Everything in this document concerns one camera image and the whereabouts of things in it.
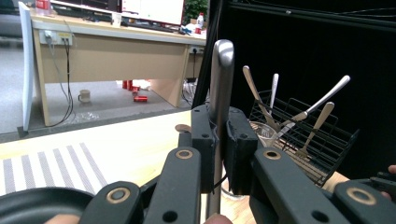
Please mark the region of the clear bottle red label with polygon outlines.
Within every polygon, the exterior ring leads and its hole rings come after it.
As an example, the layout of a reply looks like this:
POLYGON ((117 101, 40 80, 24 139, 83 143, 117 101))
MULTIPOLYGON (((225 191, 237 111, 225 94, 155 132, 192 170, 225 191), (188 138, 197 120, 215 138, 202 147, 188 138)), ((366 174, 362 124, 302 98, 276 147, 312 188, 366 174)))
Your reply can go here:
POLYGON ((50 0, 35 0, 35 11, 38 15, 50 15, 51 4, 50 0))

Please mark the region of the black wire cutlery basket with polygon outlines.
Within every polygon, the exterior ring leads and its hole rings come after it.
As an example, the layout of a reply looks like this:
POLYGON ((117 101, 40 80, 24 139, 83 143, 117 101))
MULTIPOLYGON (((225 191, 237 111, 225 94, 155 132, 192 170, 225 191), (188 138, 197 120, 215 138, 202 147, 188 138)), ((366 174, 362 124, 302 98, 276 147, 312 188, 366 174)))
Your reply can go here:
MULTIPOLYGON (((269 110, 271 108, 271 91, 260 91, 259 96, 262 99, 262 105, 269 110)), ((272 117, 275 122, 281 123, 299 112, 303 112, 303 109, 307 109, 309 106, 295 98, 289 98, 287 101, 275 98, 272 117)), ((337 127, 338 118, 330 114, 307 143, 320 112, 320 108, 314 110, 307 119, 298 121, 291 130, 283 134, 280 133, 274 142, 274 147, 287 153, 308 178, 317 186, 322 187, 337 170, 355 143, 360 130, 354 133, 342 130, 337 127), (307 151, 306 157, 296 154, 302 148, 307 151)), ((257 100, 254 100, 248 118, 251 121, 266 122, 257 100)))

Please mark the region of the light wooden office desk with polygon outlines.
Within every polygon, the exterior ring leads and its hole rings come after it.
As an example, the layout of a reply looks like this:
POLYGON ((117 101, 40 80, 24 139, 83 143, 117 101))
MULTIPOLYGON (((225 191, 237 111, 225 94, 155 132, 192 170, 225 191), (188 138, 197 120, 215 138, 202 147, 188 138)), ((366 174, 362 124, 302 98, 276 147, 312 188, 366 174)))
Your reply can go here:
POLYGON ((197 72, 201 60, 190 49, 203 49, 201 37, 134 27, 114 27, 107 22, 87 22, 66 16, 40 16, 31 12, 39 95, 44 122, 50 126, 45 86, 70 82, 148 79, 151 89, 174 107, 179 106, 183 80, 197 72), (40 30, 71 33, 73 45, 41 44, 40 30))

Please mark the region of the white computer monitor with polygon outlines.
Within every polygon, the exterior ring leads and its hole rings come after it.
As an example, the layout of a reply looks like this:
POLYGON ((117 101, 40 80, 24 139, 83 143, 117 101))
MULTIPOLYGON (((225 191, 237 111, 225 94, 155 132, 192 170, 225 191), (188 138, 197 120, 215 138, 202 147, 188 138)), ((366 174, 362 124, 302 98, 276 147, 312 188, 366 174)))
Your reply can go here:
POLYGON ((135 19, 182 23, 184 0, 121 0, 121 12, 135 19))

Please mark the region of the metal cutlery piece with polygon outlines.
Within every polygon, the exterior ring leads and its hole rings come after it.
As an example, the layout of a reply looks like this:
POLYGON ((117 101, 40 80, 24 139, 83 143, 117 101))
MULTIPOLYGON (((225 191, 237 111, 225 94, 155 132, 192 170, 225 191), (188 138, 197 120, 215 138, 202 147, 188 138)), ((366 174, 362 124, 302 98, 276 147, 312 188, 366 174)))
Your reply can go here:
POLYGON ((262 115, 264 116, 267 125, 270 126, 271 128, 273 128, 278 133, 280 131, 280 126, 278 123, 275 122, 272 115, 268 112, 268 110, 264 106, 262 98, 260 97, 260 94, 257 91, 257 88, 256 88, 255 82, 253 80, 253 77, 251 75, 249 66, 244 65, 242 70, 243 70, 244 77, 247 81, 247 84, 255 98, 255 101, 257 102, 260 110, 262 111, 262 115))
POLYGON ((271 98, 270 98, 270 108, 271 108, 270 114, 272 114, 272 109, 275 103, 278 79, 279 79, 279 74, 277 73, 273 74, 271 98))

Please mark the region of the white partition panel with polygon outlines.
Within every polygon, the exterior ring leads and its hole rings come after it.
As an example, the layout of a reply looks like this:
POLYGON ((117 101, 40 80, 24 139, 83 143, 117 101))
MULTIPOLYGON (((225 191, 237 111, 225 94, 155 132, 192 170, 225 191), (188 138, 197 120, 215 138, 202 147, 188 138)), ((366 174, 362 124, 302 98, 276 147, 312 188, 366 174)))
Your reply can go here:
POLYGON ((34 41, 31 23, 30 9, 22 1, 18 2, 21 32, 23 43, 23 92, 22 92, 22 130, 29 130, 33 90, 34 90, 34 41))

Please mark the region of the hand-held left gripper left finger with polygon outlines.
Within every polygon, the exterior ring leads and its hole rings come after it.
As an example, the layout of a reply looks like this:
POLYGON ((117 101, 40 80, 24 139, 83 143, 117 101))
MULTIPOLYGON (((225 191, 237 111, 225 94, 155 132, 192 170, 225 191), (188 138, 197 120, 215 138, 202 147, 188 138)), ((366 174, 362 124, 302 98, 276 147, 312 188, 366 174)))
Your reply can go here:
POLYGON ((214 188, 216 140, 205 105, 191 111, 191 141, 201 154, 201 192, 210 193, 214 188))

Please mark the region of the metal utensil handle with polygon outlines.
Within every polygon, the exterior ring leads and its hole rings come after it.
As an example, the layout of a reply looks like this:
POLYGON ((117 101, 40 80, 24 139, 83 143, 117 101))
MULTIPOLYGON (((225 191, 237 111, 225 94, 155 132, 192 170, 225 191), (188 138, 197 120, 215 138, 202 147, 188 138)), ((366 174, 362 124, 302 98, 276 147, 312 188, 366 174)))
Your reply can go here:
POLYGON ((220 180, 222 175, 221 151, 225 145, 223 135, 226 134, 225 126, 229 116, 229 106, 233 87, 234 49, 230 40, 218 40, 212 52, 212 68, 210 82, 209 118, 215 126, 217 137, 214 159, 214 184, 213 191, 206 200, 205 217, 220 213, 220 180))

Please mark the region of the metal fork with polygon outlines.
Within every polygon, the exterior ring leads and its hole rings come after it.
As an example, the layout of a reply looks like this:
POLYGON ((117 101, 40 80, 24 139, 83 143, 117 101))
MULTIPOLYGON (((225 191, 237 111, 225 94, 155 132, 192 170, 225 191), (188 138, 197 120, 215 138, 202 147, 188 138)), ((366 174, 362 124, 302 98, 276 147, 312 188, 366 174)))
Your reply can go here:
POLYGON ((308 155, 307 152, 307 147, 309 145, 309 143, 311 142, 311 140, 313 139, 313 137, 316 135, 316 132, 318 131, 318 129, 322 126, 322 124, 325 122, 325 120, 327 119, 327 117, 330 116, 330 114, 332 113, 334 109, 334 103, 333 102, 328 102, 323 109, 321 110, 318 119, 316 120, 316 123, 312 129, 312 131, 310 132, 310 134, 308 135, 304 145, 302 148, 300 148, 297 152, 296 155, 300 158, 305 158, 308 155))

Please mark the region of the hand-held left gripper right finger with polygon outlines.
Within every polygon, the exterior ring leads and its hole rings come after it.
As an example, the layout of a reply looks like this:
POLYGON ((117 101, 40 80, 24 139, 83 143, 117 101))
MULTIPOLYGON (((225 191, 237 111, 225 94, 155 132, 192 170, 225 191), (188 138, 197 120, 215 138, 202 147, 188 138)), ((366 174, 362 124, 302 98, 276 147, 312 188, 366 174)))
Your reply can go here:
POLYGON ((227 148, 224 166, 229 190, 234 195, 248 195, 253 174, 250 160, 257 149, 258 137, 244 112, 235 107, 229 110, 226 128, 227 148))

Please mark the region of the clear drinking glass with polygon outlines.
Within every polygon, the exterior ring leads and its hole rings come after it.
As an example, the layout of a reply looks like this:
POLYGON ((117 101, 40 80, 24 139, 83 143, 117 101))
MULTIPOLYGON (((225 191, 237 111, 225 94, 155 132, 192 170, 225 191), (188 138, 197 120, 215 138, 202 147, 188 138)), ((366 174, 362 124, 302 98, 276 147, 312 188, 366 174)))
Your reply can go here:
POLYGON ((251 121, 250 126, 257 134, 264 147, 271 147, 277 139, 277 132, 265 123, 251 121))

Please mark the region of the black plate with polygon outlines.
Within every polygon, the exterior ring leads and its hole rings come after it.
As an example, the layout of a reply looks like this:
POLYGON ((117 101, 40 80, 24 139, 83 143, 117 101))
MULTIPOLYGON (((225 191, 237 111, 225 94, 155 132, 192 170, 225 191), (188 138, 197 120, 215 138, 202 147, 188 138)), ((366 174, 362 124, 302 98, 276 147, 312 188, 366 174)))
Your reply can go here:
POLYGON ((78 189, 26 189, 0 196, 0 224, 44 224, 60 215, 81 216, 93 195, 78 189))

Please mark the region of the silver table knife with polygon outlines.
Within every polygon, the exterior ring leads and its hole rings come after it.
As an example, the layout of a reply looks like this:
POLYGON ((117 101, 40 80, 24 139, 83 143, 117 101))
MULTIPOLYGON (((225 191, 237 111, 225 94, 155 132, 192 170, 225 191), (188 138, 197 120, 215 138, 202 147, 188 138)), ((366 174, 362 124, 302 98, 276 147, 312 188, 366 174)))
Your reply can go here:
POLYGON ((345 85, 350 81, 350 76, 343 76, 324 96, 322 96, 317 102, 307 108, 305 111, 300 112, 299 114, 291 117, 290 119, 281 123, 281 129, 277 133, 278 137, 281 137, 284 133, 290 130, 297 121, 301 121, 306 119, 308 115, 315 111, 320 105, 323 105, 327 100, 329 100, 333 95, 339 92, 341 89, 345 87, 345 85))

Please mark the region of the black metal stand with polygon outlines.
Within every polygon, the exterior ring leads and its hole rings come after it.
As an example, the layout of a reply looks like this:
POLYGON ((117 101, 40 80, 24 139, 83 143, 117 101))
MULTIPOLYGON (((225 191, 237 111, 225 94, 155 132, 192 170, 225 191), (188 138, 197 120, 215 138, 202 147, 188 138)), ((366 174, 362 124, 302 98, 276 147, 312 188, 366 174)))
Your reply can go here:
POLYGON ((214 44, 218 39, 217 34, 223 0, 209 0, 208 3, 209 15, 208 27, 206 32, 205 52, 191 105, 192 108, 195 108, 198 105, 202 105, 205 102, 210 86, 212 52, 214 44))

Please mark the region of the white power strip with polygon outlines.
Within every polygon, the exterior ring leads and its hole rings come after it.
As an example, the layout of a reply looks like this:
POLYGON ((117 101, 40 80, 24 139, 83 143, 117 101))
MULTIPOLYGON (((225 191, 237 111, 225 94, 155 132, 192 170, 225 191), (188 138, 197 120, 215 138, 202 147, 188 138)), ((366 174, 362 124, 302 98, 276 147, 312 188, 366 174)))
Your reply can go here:
POLYGON ((73 35, 66 32, 58 32, 51 30, 40 30, 39 41, 41 44, 51 45, 73 45, 73 35))

